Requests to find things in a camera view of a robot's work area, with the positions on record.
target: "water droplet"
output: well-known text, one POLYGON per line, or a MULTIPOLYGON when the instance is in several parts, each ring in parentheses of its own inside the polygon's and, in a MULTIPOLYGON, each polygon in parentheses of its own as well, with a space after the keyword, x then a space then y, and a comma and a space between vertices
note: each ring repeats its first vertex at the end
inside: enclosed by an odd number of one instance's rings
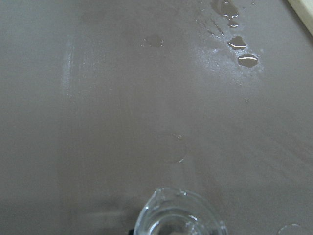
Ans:
POLYGON ((231 19, 231 20, 228 21, 228 26, 230 28, 237 28, 239 26, 239 24, 236 21, 231 19))
POLYGON ((173 134, 173 136, 175 136, 175 137, 176 137, 177 139, 179 139, 179 140, 182 140, 182 139, 183 139, 182 135, 173 134))
POLYGON ((277 235, 311 235, 308 229, 300 226, 299 224, 287 224, 283 226, 278 232, 277 235))
POLYGON ((184 190, 180 189, 179 191, 180 191, 181 194, 187 195, 187 193, 184 190))
POLYGON ((238 57, 238 63, 251 68, 258 63, 258 58, 255 55, 245 54, 238 57))
POLYGON ((158 135, 155 144, 156 155, 165 163, 181 163, 186 155, 187 148, 182 135, 158 135))
POLYGON ((219 15, 227 17, 229 21, 233 18, 239 16, 238 9, 233 5, 230 0, 214 0, 211 3, 213 10, 215 10, 219 15))
POLYGON ((151 36, 147 36, 144 39, 145 43, 150 45, 151 47, 161 47, 163 46, 163 39, 161 39, 158 35, 154 34, 151 36))
POLYGON ((246 48, 246 44, 244 43, 242 37, 236 36, 232 38, 227 44, 233 49, 233 50, 243 50, 246 48))

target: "wooden edge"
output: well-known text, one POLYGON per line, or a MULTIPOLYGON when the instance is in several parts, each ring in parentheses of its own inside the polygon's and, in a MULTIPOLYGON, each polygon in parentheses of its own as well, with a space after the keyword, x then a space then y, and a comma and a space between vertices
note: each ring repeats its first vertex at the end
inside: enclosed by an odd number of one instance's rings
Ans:
POLYGON ((313 36, 313 0, 288 0, 313 36))

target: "water puddle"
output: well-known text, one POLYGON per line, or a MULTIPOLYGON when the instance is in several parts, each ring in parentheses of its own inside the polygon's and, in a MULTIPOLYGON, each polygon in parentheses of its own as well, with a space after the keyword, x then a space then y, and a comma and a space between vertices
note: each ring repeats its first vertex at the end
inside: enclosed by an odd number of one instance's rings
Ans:
POLYGON ((238 56, 238 63, 246 67, 253 67, 258 64, 258 58, 255 55, 245 54, 238 56))
POLYGON ((238 23, 233 21, 233 19, 239 16, 239 12, 231 0, 214 0, 211 3, 211 6, 219 15, 226 17, 229 20, 229 27, 238 27, 238 23))
POLYGON ((227 44, 233 49, 233 50, 243 50, 246 48, 246 44, 243 41, 242 37, 236 36, 232 38, 227 44))

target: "gray table surface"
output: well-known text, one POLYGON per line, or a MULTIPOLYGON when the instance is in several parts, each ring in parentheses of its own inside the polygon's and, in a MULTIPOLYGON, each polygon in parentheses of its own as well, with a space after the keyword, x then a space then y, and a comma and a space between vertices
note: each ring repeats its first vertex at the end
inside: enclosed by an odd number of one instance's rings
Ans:
POLYGON ((126 235, 157 187, 230 235, 313 234, 313 38, 233 2, 234 29, 208 0, 1 1, 0 234, 126 235))

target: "glass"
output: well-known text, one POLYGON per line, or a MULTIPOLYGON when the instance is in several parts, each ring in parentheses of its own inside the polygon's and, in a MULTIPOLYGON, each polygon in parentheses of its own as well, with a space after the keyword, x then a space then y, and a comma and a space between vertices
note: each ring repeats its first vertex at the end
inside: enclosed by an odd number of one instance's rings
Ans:
POLYGON ((227 235, 227 229, 201 196, 158 188, 142 209, 134 235, 227 235))

